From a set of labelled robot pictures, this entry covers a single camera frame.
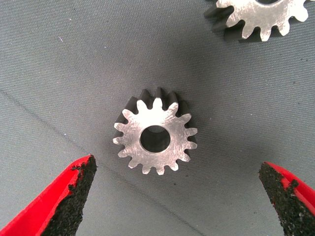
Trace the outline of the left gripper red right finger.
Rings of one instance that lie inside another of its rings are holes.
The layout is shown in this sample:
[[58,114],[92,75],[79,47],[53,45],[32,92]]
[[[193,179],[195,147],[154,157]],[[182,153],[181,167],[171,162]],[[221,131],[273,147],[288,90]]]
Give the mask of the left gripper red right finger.
[[278,214],[285,236],[315,234],[315,190],[287,169],[263,162],[259,179]]

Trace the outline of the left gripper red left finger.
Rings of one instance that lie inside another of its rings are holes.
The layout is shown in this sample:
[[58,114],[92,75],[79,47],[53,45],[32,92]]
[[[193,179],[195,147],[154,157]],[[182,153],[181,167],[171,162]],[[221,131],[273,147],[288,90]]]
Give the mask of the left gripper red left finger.
[[96,173],[93,155],[66,167],[1,231],[2,236],[74,236]]

